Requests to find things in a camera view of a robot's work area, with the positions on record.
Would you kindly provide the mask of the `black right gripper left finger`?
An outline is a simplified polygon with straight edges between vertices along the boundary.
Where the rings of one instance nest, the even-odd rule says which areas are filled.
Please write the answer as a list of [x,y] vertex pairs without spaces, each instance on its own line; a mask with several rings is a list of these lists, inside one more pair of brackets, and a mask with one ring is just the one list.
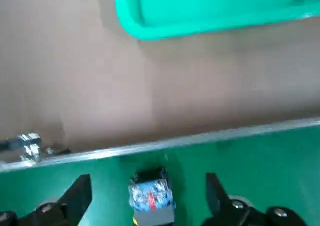
[[18,217],[15,211],[2,211],[2,226],[77,226],[92,202],[89,174],[80,175],[55,202],[47,202]]

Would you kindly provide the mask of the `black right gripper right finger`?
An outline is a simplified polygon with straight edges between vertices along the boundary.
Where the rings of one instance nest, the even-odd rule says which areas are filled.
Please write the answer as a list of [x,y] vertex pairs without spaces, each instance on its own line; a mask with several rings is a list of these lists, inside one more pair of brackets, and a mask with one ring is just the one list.
[[231,199],[215,173],[207,173],[206,201],[212,216],[203,226],[305,226],[306,222],[292,209],[269,207],[260,212],[243,200]]

